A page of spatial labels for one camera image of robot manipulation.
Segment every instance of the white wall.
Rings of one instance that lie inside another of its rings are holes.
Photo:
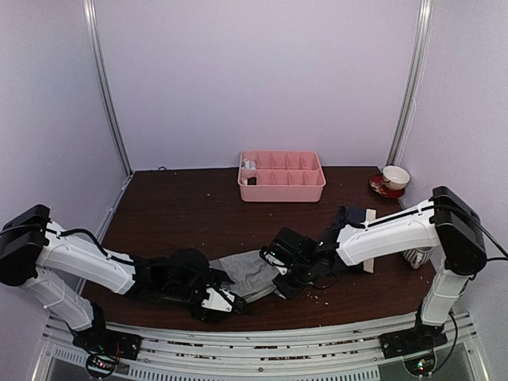
[[[124,176],[83,2],[1,2],[0,52],[0,225],[41,202],[63,226],[96,231]],[[46,320],[35,300],[0,285],[0,379],[27,379]]]
[[[383,165],[419,3],[98,2],[131,164],[231,167],[245,149],[286,148],[324,165]]]
[[[429,56],[401,165],[404,204],[448,185],[508,248],[508,2],[437,2]],[[490,256],[499,256],[489,245]],[[459,310],[471,311],[491,363],[508,372],[508,263],[488,264]]]

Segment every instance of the metal base frame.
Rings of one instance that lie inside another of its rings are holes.
[[[467,313],[458,315],[456,320],[458,342],[468,345],[471,337],[476,337],[472,320]],[[349,380],[349,375],[355,379],[356,375],[356,379],[373,381],[380,379],[379,366],[402,360],[385,360],[378,337],[413,324],[414,314],[407,314],[348,325],[266,332],[208,333],[118,324],[108,328],[143,338],[137,360],[122,360],[115,373],[123,379],[341,381]],[[447,321],[444,331],[448,337],[455,335],[451,321]],[[31,380],[49,381],[52,359],[83,365],[87,354],[71,342],[65,324],[50,317]],[[450,345],[448,341],[441,348]],[[482,364],[477,350],[468,353],[471,363]],[[488,380],[481,365],[471,367],[479,369],[477,380]]]

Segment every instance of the black cable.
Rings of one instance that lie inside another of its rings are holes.
[[[97,249],[101,252],[101,254],[103,254],[106,258],[110,258],[111,260],[114,260],[115,262],[118,262],[120,264],[127,264],[129,266],[133,266],[136,263],[143,263],[143,264],[148,263],[148,261],[141,261],[141,260],[134,260],[134,261],[123,260],[122,258],[118,258],[117,256],[113,256],[113,255],[109,254],[102,247],[102,245],[99,243],[98,239],[95,238],[95,235],[86,229],[77,228],[77,229],[66,230],[65,232],[60,233],[60,237],[67,237],[67,236],[71,236],[73,234],[85,234],[87,237],[89,237],[92,240],[92,242],[97,247]]]
[[[453,344],[452,344],[452,347],[450,348],[450,352],[448,352],[448,355],[446,355],[443,362],[436,369],[432,370],[432,372],[431,372],[432,375],[435,375],[438,371],[440,371],[444,367],[446,362],[450,359],[450,357],[452,356],[452,353],[453,353],[453,349],[455,349],[455,346],[457,344],[457,339],[459,337],[459,327],[457,325],[457,321],[455,320],[455,317],[453,316],[451,310],[448,313],[448,315],[450,315],[450,318],[453,321],[453,325],[455,326],[455,338],[453,339]]]
[[[493,260],[508,260],[508,258],[505,258],[504,256],[496,256],[494,258],[487,258],[487,262],[492,262]]]

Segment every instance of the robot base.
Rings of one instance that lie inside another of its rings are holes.
[[[385,359],[393,357],[408,356],[418,352],[432,350],[448,342],[445,333],[433,335],[418,335],[415,329],[384,333],[379,337],[381,349]]]
[[[140,351],[141,337],[131,333],[107,330],[108,342],[110,345],[100,345],[90,343],[89,341],[79,340],[75,337],[72,344],[78,348],[86,348],[91,352],[103,353],[113,358],[120,357],[127,360],[137,360],[137,354]]]

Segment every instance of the red saucer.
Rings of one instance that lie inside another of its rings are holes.
[[[406,193],[406,188],[402,188],[401,190],[392,190],[387,188],[387,186],[383,183],[382,173],[373,175],[369,183],[375,193],[386,198],[399,198]]]

